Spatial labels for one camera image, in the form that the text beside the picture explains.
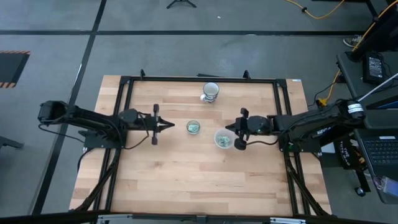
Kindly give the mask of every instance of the wire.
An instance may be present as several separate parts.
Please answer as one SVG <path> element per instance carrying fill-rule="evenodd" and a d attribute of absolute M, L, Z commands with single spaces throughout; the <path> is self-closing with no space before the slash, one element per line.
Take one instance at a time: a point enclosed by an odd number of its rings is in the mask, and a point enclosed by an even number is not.
<path fill-rule="evenodd" d="M 326 15 L 324 15 L 324 16 L 316 17 L 316 16 L 314 16 L 314 15 L 312 15 L 311 13 L 308 12 L 307 7 L 303 7 L 303 6 L 301 6 L 299 3 L 295 2 L 295 1 L 292 1 L 292 0 L 285 0 L 285 1 L 290 2 L 290 3 L 292 3 L 292 4 L 295 4 L 296 6 L 298 6 L 299 8 L 301 8 L 302 11 L 304 11 L 304 12 L 307 13 L 310 17 L 312 17 L 313 19 L 324 19 L 324 18 L 330 16 L 332 13 L 334 13 L 334 11 L 335 11 L 337 8 L 339 8 L 339 7 L 341 6 L 341 4 L 342 4 L 343 2 L 345 2 L 345 0 L 342 0 L 342 1 L 341 1 L 332 11 L 330 11 L 328 14 L 326 14 Z"/>
<path fill-rule="evenodd" d="M 383 10 L 377 18 L 380 19 L 381 16 L 382 16 L 384 13 L 387 12 L 387 10 L 389 10 L 392 6 L 394 6 L 394 5 L 397 4 L 397 3 L 398 3 L 398 0 L 395 0 L 393 3 L 391 3 L 389 6 L 387 6 L 386 9 Z M 376 23 L 373 22 L 373 23 L 369 26 L 369 28 L 367 29 L 367 31 L 363 34 L 362 38 L 358 41 L 358 43 L 357 43 L 357 44 L 355 45 L 355 47 L 353 48 L 353 51 L 355 51 L 355 50 L 358 48 L 358 46 L 361 44 L 362 40 L 365 39 L 366 35 L 367 35 L 367 34 L 369 33 L 369 31 L 374 27 L 375 24 L 376 24 Z"/>
<path fill-rule="evenodd" d="M 389 81 L 394 81 L 394 78 L 398 77 L 398 73 L 396 73 L 395 75 L 393 75 L 392 77 L 390 77 L 389 79 L 387 79 L 386 81 L 384 81 L 382 84 L 378 85 L 377 87 L 375 87 L 373 90 L 371 90 L 369 93 L 367 93 L 366 95 L 362 96 L 358 101 L 362 101 L 363 99 L 365 99 L 366 97 L 368 97 L 370 94 L 372 94 L 374 91 L 376 91 L 378 88 L 382 87 L 384 84 L 386 84 Z"/>
<path fill-rule="evenodd" d="M 272 142 L 272 143 L 264 142 L 264 141 L 253 141 L 253 142 L 247 143 L 246 145 L 248 146 L 248 145 L 255 144 L 255 143 L 266 144 L 266 145 L 268 145 L 268 146 L 275 145 L 277 142 L 279 142 L 280 137 L 281 137 L 283 134 L 285 134 L 288 130 L 290 130 L 290 129 L 292 129 L 292 128 L 295 128 L 295 127 L 297 127 L 297 126 L 301 126 L 301 125 L 302 125 L 302 124 L 297 124 L 298 122 L 300 122 L 300 121 L 302 121 L 302 120 L 304 120 L 304 119 L 311 118 L 311 117 L 313 117 L 313 116 L 318 116 L 318 115 L 320 115 L 320 114 L 322 114 L 322 113 L 326 113 L 326 112 L 330 111 L 330 110 L 331 110 L 337 103 L 339 103 L 341 100 L 342 100 L 342 99 L 336 100 L 335 103 L 333 103 L 333 104 L 330 106 L 330 108 L 328 108 L 328 109 L 325 110 L 325 111 L 322 111 L 322 110 L 321 110 L 319 113 L 316 113 L 316 114 L 313 114 L 313 115 L 309 115 L 309 116 L 305 116 L 305 117 L 303 117 L 303 118 L 300 118 L 300 119 L 296 120 L 296 121 L 295 121 L 293 124 L 291 124 L 287 129 L 283 130 L 283 131 L 278 135 L 278 138 L 277 138 L 274 142 Z"/>
<path fill-rule="evenodd" d="M 333 82 L 332 84 L 328 85 L 326 88 L 324 88 L 323 90 L 319 91 L 317 94 L 315 94 L 315 96 L 313 97 L 313 103 L 311 105 L 307 105 L 307 106 L 313 106 L 315 105 L 315 103 L 317 102 L 317 95 L 322 93 L 323 91 L 327 90 L 329 87 L 333 86 L 333 84 L 335 84 L 336 82 Z"/>
<path fill-rule="evenodd" d="M 382 54 L 380 54 L 380 52 L 376 52 L 376 54 L 379 56 L 381 63 L 383 64 L 384 68 L 387 68 L 388 73 L 386 72 L 387 77 L 391 77 L 392 76 L 392 72 L 391 72 L 391 67 L 390 65 L 384 61 L 384 56 Z"/>
<path fill-rule="evenodd" d="M 273 142 L 273 143 L 268 143 L 268 142 L 264 142 L 264 141 L 253 141 L 253 142 L 247 143 L 246 145 L 251 145 L 251 144 L 255 144 L 255 143 L 261 143 L 261 144 L 266 144 L 266 145 L 268 145 L 268 146 L 273 146 L 273 145 L 275 145 L 277 142 L 278 142 L 278 140 L 276 140 L 276 141 Z"/>
<path fill-rule="evenodd" d="M 332 93 L 332 91 L 333 91 L 333 87 L 334 87 L 335 83 L 337 82 L 337 78 L 339 77 L 340 73 L 341 73 L 341 70 L 338 70 L 338 72 L 336 73 L 335 79 L 333 80 L 333 84 L 332 84 L 332 86 L 331 86 L 331 88 L 330 88 L 330 90 L 329 90 L 329 95 L 328 95 L 328 97 L 326 98 L 326 102 L 327 102 L 327 101 L 330 99 L 330 97 L 331 97 L 331 93 Z"/>
<path fill-rule="evenodd" d="M 80 163 L 81 163 L 81 160 L 83 159 L 83 157 L 84 157 L 87 153 L 91 152 L 93 149 L 94 149 L 94 148 L 88 148 L 88 149 L 80 156 L 79 161 L 77 162 L 77 172 L 79 172 Z"/>
<path fill-rule="evenodd" d="M 148 132 L 148 128 L 147 128 L 147 125 L 145 124 L 145 121 L 144 121 L 144 118 L 142 117 L 142 113 L 141 112 L 138 112 L 138 116 L 141 118 L 141 120 L 142 120 L 142 123 L 144 124 L 144 128 L 145 128 L 145 131 L 147 132 L 147 136 L 145 136 L 139 143 L 137 143 L 136 145 L 134 145 L 134 146 L 132 146 L 132 147 L 129 147 L 129 148 L 124 148 L 124 149 L 134 149 L 135 147 L 137 147 L 137 146 L 139 146 L 141 143 L 143 143 L 144 141 L 145 141 L 145 139 L 147 139 L 148 137 L 149 137 L 149 132 Z"/>
<path fill-rule="evenodd" d="M 331 84 L 331 88 L 329 90 L 328 96 L 325 99 L 321 99 L 321 98 L 319 99 L 319 103 L 322 106 L 326 106 L 328 104 L 328 101 L 329 101 L 329 99 L 331 97 L 331 93 L 333 92 L 333 87 L 334 87 L 335 83 L 337 82 L 337 79 L 340 76 L 340 74 L 341 74 L 341 70 L 338 70 L 336 75 L 335 75 L 335 79 L 333 80 L 333 83 Z"/>
<path fill-rule="evenodd" d="M 39 124 L 39 129 L 40 130 L 43 130 L 43 131 L 46 131 L 46 132 L 48 132 L 48 133 L 53 133 L 53 134 L 58 134 L 59 136 L 65 136 L 65 137 L 68 137 L 68 138 L 71 138 L 71 139 L 74 139 L 74 140 L 77 140 L 77 141 L 80 141 L 81 143 L 85 143 L 84 141 L 82 141 L 82 140 L 80 140 L 80 139 L 78 139 L 78 138 L 75 138 L 75 137 L 73 137 L 73 136 L 69 136 L 69 135 L 67 135 L 67 134 L 61 134 L 61 133 L 57 133 L 57 132 L 55 132 L 55 131 L 50 131 L 50 130 L 47 130 L 47 129 L 44 129 L 44 128 L 42 128 L 42 126 L 44 126 L 45 124 Z"/>
<path fill-rule="evenodd" d="M 122 134 L 120 133 L 118 127 L 110 120 L 107 120 L 107 119 L 104 119 L 104 118 L 102 120 L 108 122 L 116 130 L 116 132 L 118 132 L 120 145 L 123 147 Z"/>

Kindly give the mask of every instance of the wheel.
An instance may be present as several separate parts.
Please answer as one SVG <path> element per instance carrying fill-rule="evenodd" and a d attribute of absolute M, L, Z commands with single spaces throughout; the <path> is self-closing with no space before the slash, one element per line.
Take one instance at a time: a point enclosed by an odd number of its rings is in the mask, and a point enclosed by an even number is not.
<path fill-rule="evenodd" d="M 363 197 L 366 195 L 366 193 L 363 191 L 363 189 L 361 187 L 356 187 L 355 188 L 355 192 L 358 196 Z"/>

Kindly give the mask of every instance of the black floor stripe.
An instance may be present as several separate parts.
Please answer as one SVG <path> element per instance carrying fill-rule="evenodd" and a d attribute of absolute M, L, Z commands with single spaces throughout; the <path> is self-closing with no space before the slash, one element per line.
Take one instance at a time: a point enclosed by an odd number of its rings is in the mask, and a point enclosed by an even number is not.
<path fill-rule="evenodd" d="M 291 35 L 344 36 L 361 35 L 364 31 L 260 31 L 260 30 L 101 30 L 96 35 Z"/>
<path fill-rule="evenodd" d="M 0 35 L 274 35 L 346 36 L 363 35 L 362 30 L 0 30 Z"/>
<path fill-rule="evenodd" d="M 86 46 L 86 50 L 83 54 L 83 58 L 81 60 L 80 68 L 76 76 L 75 84 L 73 85 L 72 92 L 69 97 L 68 104 L 74 105 L 76 103 L 77 95 L 81 86 L 81 82 L 83 81 L 83 77 L 86 71 L 88 59 L 90 58 L 91 50 L 93 49 L 94 41 L 95 41 L 95 32 L 98 30 L 98 26 L 101 22 L 102 15 L 104 13 L 106 5 L 106 0 L 102 0 L 99 5 L 98 13 L 95 19 L 95 23 L 93 26 L 93 30 L 91 32 L 90 38 L 88 39 L 88 43 Z M 59 133 L 66 134 L 68 130 L 68 125 L 63 124 L 59 129 Z M 63 141 L 65 140 L 64 136 L 57 135 L 55 137 L 55 142 L 53 147 L 51 148 L 51 157 L 47 169 L 45 171 L 45 175 L 40 186 L 39 193 L 37 194 L 37 199 L 35 205 L 32 209 L 33 215 L 38 215 L 42 213 L 43 206 L 45 203 L 45 198 L 47 197 L 47 193 L 50 188 L 51 180 L 55 172 L 55 168 L 57 166 L 58 158 L 61 153 Z"/>
<path fill-rule="evenodd" d="M 91 30 L 0 30 L 0 35 L 90 35 Z"/>

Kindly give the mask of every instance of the black metal frame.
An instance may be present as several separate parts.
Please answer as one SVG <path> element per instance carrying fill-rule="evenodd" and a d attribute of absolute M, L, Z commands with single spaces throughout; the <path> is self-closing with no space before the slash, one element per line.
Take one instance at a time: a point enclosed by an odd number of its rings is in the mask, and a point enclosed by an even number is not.
<path fill-rule="evenodd" d="M 272 84 L 275 96 L 275 106 L 277 108 L 277 114 L 282 114 L 282 105 L 280 102 L 279 96 L 279 87 L 282 88 L 283 96 L 284 96 L 284 103 L 286 107 L 287 114 L 292 114 L 291 107 L 290 107 L 290 100 L 289 100 L 289 93 L 287 91 L 287 84 L 286 80 L 283 79 L 252 79 L 247 71 L 245 71 L 242 78 L 223 78 L 223 77 L 212 77 L 212 76 L 200 76 L 200 77 L 147 77 L 143 70 L 141 70 L 141 75 L 139 77 L 121 77 L 119 82 L 119 90 L 118 95 L 115 102 L 114 107 L 114 114 L 119 112 L 120 102 L 123 95 L 124 86 L 128 84 L 127 94 L 126 94 L 126 102 L 124 109 L 129 109 L 129 105 L 131 104 L 131 95 L 132 95 L 132 88 L 134 85 L 134 81 L 162 81 L 162 82 L 225 82 L 225 83 L 267 83 Z M 286 172 L 287 172 L 287 180 L 289 186 L 289 194 L 291 198 L 291 206 L 292 206 L 292 217 L 263 217 L 263 216 L 227 216 L 227 215 L 175 215 L 175 214 L 141 214 L 141 213 L 133 213 L 133 214 L 121 214 L 121 213 L 114 213 L 111 212 L 111 202 L 113 199 L 113 190 L 117 175 L 117 166 L 120 158 L 121 149 L 116 149 L 115 157 L 113 159 L 112 164 L 116 165 L 116 168 L 113 167 L 111 173 L 109 172 L 111 169 L 106 169 L 106 175 L 103 175 L 101 172 L 102 177 L 109 177 L 111 176 L 111 180 L 109 183 L 108 193 L 106 195 L 106 205 L 105 210 L 97 210 L 95 208 L 93 211 L 86 211 L 86 209 L 90 206 L 88 203 L 79 206 L 73 212 L 68 213 L 54 213 L 54 214 L 45 214 L 45 215 L 32 215 L 32 216 L 25 216 L 25 217 L 10 217 L 10 218 L 0 218 L 0 222 L 2 223 L 83 223 L 83 222 L 92 222 L 94 223 L 97 220 L 103 220 L 105 223 L 108 222 L 106 217 L 102 217 L 101 215 L 120 215 L 119 218 L 135 218 L 135 219 L 154 219 L 154 220 L 191 220 L 197 221 L 199 223 L 206 223 L 206 222 L 216 222 L 216 221 L 250 221 L 250 222 L 264 222 L 270 223 L 272 221 L 276 221 L 278 218 L 288 218 L 288 219 L 299 219 L 304 220 L 307 223 L 371 223 L 371 222 L 363 222 L 357 220 L 346 220 L 337 218 L 333 215 L 327 214 L 319 204 L 315 201 L 315 199 L 311 196 L 311 193 L 305 188 L 305 185 L 302 183 L 304 182 L 303 179 L 303 172 L 301 161 L 298 153 L 294 153 L 294 159 L 296 163 L 296 169 L 298 172 L 295 171 L 292 162 L 290 160 L 290 155 L 287 151 L 283 149 L 284 143 L 280 142 L 280 147 L 282 153 L 284 154 L 284 160 L 286 164 Z M 104 161 L 102 167 L 107 167 L 109 163 L 109 155 L 104 155 Z M 98 184 L 94 191 L 99 192 L 103 187 L 106 179 L 100 178 L 100 184 Z M 303 199 L 303 207 L 305 214 L 299 214 L 298 206 L 297 206 L 297 199 L 295 196 L 295 189 L 294 189 L 294 182 L 297 183 L 300 191 L 302 193 Z M 100 195 L 97 198 L 97 203 L 100 201 Z M 308 204 L 310 204 L 316 215 L 310 215 L 310 209 Z"/>
<path fill-rule="evenodd" d="M 161 82 L 225 82 L 225 83 L 267 83 L 267 84 L 272 84 L 273 89 L 274 89 L 274 96 L 275 96 L 275 106 L 277 108 L 277 113 L 282 114 L 282 106 L 280 102 L 280 96 L 279 96 L 279 87 L 282 88 L 282 91 L 284 93 L 284 103 L 285 107 L 287 110 L 288 114 L 292 114 L 291 108 L 290 108 L 290 100 L 289 100 L 289 94 L 287 91 L 287 85 L 286 85 L 286 80 L 281 80 L 281 79 L 252 79 L 249 76 L 249 73 L 245 71 L 244 75 L 242 78 L 224 78 L 224 77 L 147 77 L 145 75 L 145 72 L 141 70 L 141 74 L 139 77 L 121 77 L 121 81 L 119 84 L 119 90 L 118 90 L 118 95 L 116 98 L 116 104 L 114 108 L 114 113 L 119 111 L 119 106 L 120 106 L 120 101 L 121 97 L 123 94 L 123 88 L 126 83 L 129 84 L 128 91 L 127 91 L 127 97 L 126 97 L 126 102 L 125 102 L 125 107 L 124 109 L 127 110 L 128 106 L 131 103 L 131 94 L 132 94 L 132 89 L 134 85 L 134 81 L 161 81 Z M 104 160 L 103 164 L 101 167 L 101 175 L 100 178 L 103 177 L 103 174 L 106 172 L 106 167 L 108 166 L 109 163 L 109 153 L 110 149 L 106 149 L 105 155 L 104 155 Z M 287 160 L 290 160 L 290 155 L 288 152 L 283 152 L 284 153 L 284 159 L 285 163 Z M 301 160 L 300 156 L 298 153 L 294 153 L 294 159 L 296 163 L 296 169 L 298 176 L 300 177 L 301 181 L 304 182 L 304 176 L 303 176 L 303 170 L 302 170 L 302 165 L 301 165 Z M 114 185 L 115 185 L 115 180 L 116 180 L 116 173 L 117 173 L 117 166 L 115 172 L 112 174 L 111 181 L 109 183 L 109 189 L 108 189 L 108 194 L 106 196 L 106 205 L 105 205 L 105 210 L 110 210 L 111 209 L 111 203 L 113 199 L 113 190 L 114 190 Z M 288 186 L 289 186 L 289 194 L 290 194 L 290 199 L 291 199 L 291 206 L 292 206 L 292 213 L 294 215 L 299 214 L 298 206 L 297 206 L 297 199 L 295 195 L 295 189 L 294 189 L 294 180 L 293 178 L 287 173 L 287 180 L 288 180 Z M 99 201 L 101 199 L 101 196 L 99 195 L 98 198 L 95 201 L 95 206 L 93 207 L 93 210 L 99 209 Z M 305 200 L 304 196 L 302 196 L 303 200 L 303 207 L 304 207 L 304 214 L 310 215 L 310 208 L 308 205 L 308 202 Z"/>

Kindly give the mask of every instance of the yellow cable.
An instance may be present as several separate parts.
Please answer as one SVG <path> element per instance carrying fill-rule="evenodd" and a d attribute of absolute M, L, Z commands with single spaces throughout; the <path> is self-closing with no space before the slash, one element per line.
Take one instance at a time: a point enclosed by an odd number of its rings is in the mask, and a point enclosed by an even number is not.
<path fill-rule="evenodd" d="M 301 8 L 301 9 L 304 8 L 303 6 L 301 6 L 299 3 L 295 2 L 295 1 L 292 1 L 292 0 L 285 0 L 285 1 L 290 2 L 290 3 L 292 3 L 292 4 L 295 4 L 296 6 L 298 6 L 298 7 Z M 326 14 L 326 15 L 324 15 L 324 16 L 321 16 L 321 17 L 316 17 L 316 16 L 312 15 L 311 13 L 308 12 L 308 10 L 305 10 L 305 13 L 307 13 L 310 17 L 312 17 L 312 18 L 314 18 L 314 19 L 324 19 L 324 18 L 330 16 L 338 7 L 341 6 L 341 4 L 342 4 L 344 1 L 345 1 L 345 0 L 341 0 L 341 2 L 340 2 L 332 11 L 330 11 L 328 14 Z"/>
<path fill-rule="evenodd" d="M 319 98 L 319 99 L 318 99 L 319 104 L 321 104 L 321 106 L 326 106 L 326 105 L 328 104 L 328 101 L 329 101 L 329 99 L 330 99 L 330 97 L 331 97 L 331 93 L 333 92 L 333 87 L 334 87 L 334 85 L 335 85 L 335 83 L 336 83 L 336 81 L 337 81 L 337 78 L 338 78 L 338 76 L 340 75 L 340 73 L 341 73 L 341 70 L 338 70 L 338 72 L 337 72 L 337 74 L 336 74 L 336 76 L 335 76 L 335 79 L 333 80 L 333 84 L 332 84 L 331 87 L 330 87 L 328 97 L 326 97 L 325 99 L 322 99 L 322 98 Z"/>
<path fill-rule="evenodd" d="M 338 70 L 338 72 L 337 72 L 337 74 L 336 74 L 336 76 L 335 76 L 335 79 L 333 80 L 333 85 L 330 87 L 330 90 L 329 90 L 329 95 L 328 95 L 328 97 L 326 98 L 326 102 L 330 99 L 330 97 L 331 97 L 331 93 L 332 93 L 332 91 L 333 91 L 333 87 L 334 87 L 334 85 L 335 85 L 335 83 L 336 83 L 336 80 L 337 80 L 337 78 L 338 78 L 338 76 L 340 75 L 340 70 Z"/>
<path fill-rule="evenodd" d="M 386 13 L 388 9 L 390 9 L 392 6 L 394 6 L 394 5 L 397 4 L 397 3 L 398 3 L 398 0 L 394 1 L 393 3 L 391 3 L 388 7 L 386 7 L 385 10 L 383 10 L 383 11 L 380 13 L 380 15 L 378 16 L 378 18 L 380 19 L 381 16 L 382 16 L 384 13 Z M 364 33 L 364 35 L 362 36 L 361 40 L 359 40 L 359 42 L 358 42 L 358 43 L 355 45 L 355 47 L 353 48 L 353 51 L 356 50 L 356 49 L 358 48 L 359 44 L 360 44 L 360 43 L 362 42 L 362 40 L 366 37 L 366 35 L 367 35 L 367 34 L 369 33 L 369 31 L 374 27 L 375 24 L 376 24 L 376 23 L 373 22 L 372 25 L 369 26 L 369 28 L 367 29 L 367 31 L 366 31 L 366 32 Z"/>

